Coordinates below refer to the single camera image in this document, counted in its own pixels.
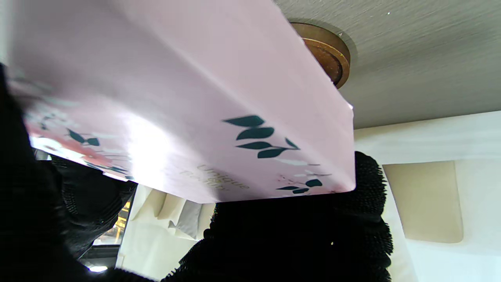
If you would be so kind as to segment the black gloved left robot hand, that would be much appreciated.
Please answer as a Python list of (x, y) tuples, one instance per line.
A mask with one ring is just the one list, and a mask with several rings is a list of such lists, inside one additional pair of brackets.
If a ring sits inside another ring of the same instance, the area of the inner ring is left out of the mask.
[[(148, 282), (78, 261), (137, 187), (53, 156), (38, 161), (1, 71), (1, 281)], [(379, 164), (355, 152), (340, 194), (218, 203), (203, 239), (164, 282), (389, 282), (393, 252)]]

